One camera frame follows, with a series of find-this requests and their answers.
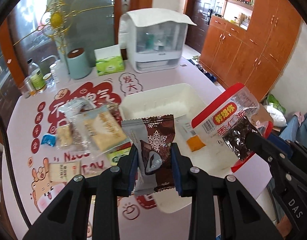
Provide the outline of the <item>drinking glass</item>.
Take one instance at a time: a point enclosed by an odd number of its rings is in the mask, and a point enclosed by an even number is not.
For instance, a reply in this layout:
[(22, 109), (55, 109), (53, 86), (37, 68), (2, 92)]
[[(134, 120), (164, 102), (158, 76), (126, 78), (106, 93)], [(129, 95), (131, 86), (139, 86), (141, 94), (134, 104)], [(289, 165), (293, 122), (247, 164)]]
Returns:
[(22, 81), (19, 90), (25, 99), (36, 95), (36, 89), (34, 88), (29, 76)]

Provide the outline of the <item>green tissue pack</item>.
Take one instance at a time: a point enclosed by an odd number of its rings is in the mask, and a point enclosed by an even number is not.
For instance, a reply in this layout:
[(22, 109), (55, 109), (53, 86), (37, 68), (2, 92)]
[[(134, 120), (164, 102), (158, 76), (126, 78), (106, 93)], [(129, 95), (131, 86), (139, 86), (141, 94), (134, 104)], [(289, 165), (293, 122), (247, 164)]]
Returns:
[(113, 45), (94, 50), (96, 71), (99, 76), (122, 72), (125, 70), (120, 46)]

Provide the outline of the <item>white plastic tray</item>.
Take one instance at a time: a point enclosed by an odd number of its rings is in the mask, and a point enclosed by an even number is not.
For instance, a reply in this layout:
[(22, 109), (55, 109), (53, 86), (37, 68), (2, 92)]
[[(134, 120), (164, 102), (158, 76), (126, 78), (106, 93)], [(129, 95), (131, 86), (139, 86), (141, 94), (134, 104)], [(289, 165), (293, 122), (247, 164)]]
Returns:
[(221, 139), (202, 142), (191, 120), (205, 108), (196, 91), (185, 83), (128, 95), (120, 104), (122, 129), (138, 151), (135, 195), (151, 194), (164, 213), (191, 204), (175, 189), (171, 168), (171, 145), (181, 155), (212, 176), (223, 178), (237, 158)]

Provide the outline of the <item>mint green canister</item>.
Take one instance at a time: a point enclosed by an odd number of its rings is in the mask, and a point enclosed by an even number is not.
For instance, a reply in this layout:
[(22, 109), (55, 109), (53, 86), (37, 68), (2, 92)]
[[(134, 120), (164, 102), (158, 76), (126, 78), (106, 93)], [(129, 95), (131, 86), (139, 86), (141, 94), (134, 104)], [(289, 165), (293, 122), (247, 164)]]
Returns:
[(92, 71), (84, 48), (71, 50), (67, 54), (67, 63), (70, 77), (74, 80), (87, 77)]

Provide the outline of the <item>white squeeze bottle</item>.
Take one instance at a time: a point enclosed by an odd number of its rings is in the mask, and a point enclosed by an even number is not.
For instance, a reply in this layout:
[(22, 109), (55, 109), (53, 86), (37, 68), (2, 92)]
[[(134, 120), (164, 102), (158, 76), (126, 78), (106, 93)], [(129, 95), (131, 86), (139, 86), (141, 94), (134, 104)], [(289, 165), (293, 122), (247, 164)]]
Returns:
[(52, 74), (55, 83), (68, 83), (70, 81), (66, 64), (55, 55), (50, 55), (42, 59), (39, 66), (43, 75), (47, 73)]

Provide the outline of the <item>brown snowflake snack packet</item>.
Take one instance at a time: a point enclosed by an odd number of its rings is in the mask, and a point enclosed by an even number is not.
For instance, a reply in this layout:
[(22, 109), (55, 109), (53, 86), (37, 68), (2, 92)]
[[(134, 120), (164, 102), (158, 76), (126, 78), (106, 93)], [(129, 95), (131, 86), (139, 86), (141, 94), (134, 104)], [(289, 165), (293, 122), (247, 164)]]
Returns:
[(174, 188), (170, 154), (175, 138), (173, 115), (124, 120), (122, 130), (132, 140), (138, 152), (135, 195)]

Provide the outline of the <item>clear oat bar packet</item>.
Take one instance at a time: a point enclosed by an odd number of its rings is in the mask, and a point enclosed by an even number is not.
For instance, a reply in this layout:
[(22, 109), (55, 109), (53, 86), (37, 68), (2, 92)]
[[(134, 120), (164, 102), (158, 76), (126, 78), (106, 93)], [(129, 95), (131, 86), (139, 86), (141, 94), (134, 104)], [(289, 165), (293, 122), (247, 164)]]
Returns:
[(58, 150), (90, 151), (90, 142), (87, 136), (72, 123), (59, 126), (56, 129), (56, 146)]

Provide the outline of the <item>cream biscuit packet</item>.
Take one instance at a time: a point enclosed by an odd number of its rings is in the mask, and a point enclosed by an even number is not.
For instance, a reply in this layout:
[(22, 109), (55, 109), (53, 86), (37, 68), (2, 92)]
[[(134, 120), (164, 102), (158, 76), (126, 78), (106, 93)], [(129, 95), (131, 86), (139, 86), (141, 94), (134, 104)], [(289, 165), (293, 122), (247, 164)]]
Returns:
[(80, 174), (80, 161), (71, 163), (49, 164), (49, 178), (56, 182), (69, 182), (73, 177)]

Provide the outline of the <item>red jujube snack bag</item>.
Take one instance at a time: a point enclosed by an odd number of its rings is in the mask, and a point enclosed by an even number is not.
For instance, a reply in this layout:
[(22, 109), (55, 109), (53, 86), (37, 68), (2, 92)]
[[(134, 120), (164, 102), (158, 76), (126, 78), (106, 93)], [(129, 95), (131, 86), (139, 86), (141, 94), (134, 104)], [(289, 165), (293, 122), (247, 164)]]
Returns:
[(267, 138), (273, 119), (245, 85), (236, 83), (198, 113), (191, 126), (213, 155), (232, 163), (234, 173), (254, 154), (243, 148), (242, 129), (250, 128)]

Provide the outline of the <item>beige cracker packet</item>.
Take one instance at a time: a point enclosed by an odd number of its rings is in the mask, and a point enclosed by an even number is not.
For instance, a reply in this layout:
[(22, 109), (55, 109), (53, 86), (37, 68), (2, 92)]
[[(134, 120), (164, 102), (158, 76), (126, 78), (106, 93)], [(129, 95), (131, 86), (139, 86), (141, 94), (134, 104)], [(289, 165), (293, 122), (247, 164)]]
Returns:
[(130, 142), (107, 106), (78, 114), (73, 123), (83, 139), (83, 146), (94, 158)]

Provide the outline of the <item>orange seasoning sachet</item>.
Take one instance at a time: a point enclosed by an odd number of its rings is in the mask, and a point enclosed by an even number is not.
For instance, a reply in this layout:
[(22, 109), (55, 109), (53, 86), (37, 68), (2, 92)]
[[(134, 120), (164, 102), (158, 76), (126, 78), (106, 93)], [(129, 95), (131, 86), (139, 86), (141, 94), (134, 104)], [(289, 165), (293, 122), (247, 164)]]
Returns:
[(195, 133), (191, 124), (186, 119), (177, 120), (177, 125), (179, 132), (181, 133), (183, 139), (186, 144), (190, 148), (191, 152), (195, 152), (200, 150), (205, 146), (205, 144), (201, 141), (199, 136)]

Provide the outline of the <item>blue candy packet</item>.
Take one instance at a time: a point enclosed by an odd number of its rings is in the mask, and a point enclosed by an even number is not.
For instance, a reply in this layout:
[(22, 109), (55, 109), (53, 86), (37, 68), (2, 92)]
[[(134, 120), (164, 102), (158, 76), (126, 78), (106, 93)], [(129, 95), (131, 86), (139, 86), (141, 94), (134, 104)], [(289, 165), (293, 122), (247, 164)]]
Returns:
[(49, 145), (51, 147), (54, 147), (56, 145), (57, 137), (54, 134), (46, 133), (42, 137), (41, 144), (42, 145)]

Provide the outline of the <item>white cup sterilizer cabinet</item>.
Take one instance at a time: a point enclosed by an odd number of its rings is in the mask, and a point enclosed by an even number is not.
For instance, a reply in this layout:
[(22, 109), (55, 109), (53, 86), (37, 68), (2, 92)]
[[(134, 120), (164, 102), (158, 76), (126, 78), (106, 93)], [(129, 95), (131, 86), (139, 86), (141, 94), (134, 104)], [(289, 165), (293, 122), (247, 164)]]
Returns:
[(189, 16), (162, 8), (128, 11), (119, 20), (118, 44), (138, 73), (176, 68), (182, 57)]

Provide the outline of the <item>grey red snack packet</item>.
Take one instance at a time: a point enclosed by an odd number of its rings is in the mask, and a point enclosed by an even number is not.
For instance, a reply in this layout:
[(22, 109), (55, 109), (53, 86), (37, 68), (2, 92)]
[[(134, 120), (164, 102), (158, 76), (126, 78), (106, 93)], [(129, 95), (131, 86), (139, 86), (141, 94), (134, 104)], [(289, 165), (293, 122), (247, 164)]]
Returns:
[(96, 105), (90, 100), (85, 98), (75, 98), (60, 106), (58, 111), (65, 115), (67, 121), (72, 122), (73, 117), (76, 115), (85, 111), (93, 110), (95, 108)]

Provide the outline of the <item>green label glass bottle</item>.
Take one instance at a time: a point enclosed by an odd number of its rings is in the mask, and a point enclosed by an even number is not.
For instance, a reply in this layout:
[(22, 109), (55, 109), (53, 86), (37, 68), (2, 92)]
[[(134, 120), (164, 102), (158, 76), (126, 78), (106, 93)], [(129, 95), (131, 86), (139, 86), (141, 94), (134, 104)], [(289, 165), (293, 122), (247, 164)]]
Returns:
[(42, 93), (47, 88), (47, 86), (43, 79), (41, 69), (39, 65), (33, 61), (33, 59), (29, 59), (27, 63), (31, 83), (37, 92)]

